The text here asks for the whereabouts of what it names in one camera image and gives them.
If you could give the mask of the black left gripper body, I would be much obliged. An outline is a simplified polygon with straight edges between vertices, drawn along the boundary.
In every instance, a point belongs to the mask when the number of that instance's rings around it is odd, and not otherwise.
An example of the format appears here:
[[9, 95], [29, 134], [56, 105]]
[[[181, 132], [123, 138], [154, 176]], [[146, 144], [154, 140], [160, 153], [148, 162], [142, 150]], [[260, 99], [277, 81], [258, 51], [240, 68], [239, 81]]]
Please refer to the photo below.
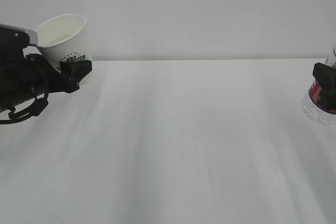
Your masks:
[[25, 59], [23, 50], [1, 48], [1, 108], [8, 109], [46, 91], [52, 93], [52, 75]]

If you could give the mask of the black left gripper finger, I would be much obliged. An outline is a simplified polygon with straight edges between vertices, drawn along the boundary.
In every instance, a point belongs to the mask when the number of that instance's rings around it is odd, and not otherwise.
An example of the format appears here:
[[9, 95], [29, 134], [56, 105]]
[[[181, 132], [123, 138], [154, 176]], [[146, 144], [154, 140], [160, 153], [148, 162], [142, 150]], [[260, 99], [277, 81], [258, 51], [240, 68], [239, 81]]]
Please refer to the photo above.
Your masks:
[[44, 74], [60, 74], [60, 70], [54, 68], [42, 55], [28, 54], [25, 59], [32, 63], [38, 70]]
[[92, 62], [61, 62], [60, 73], [52, 74], [52, 93], [73, 93], [79, 90], [80, 82], [92, 71]]

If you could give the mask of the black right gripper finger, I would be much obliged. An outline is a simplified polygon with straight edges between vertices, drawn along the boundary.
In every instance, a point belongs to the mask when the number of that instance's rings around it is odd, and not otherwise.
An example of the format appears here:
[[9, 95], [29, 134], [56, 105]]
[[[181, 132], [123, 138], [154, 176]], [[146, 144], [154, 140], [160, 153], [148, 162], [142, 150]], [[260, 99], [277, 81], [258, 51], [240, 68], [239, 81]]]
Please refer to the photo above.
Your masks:
[[316, 63], [312, 86], [312, 101], [323, 111], [335, 115], [335, 69]]

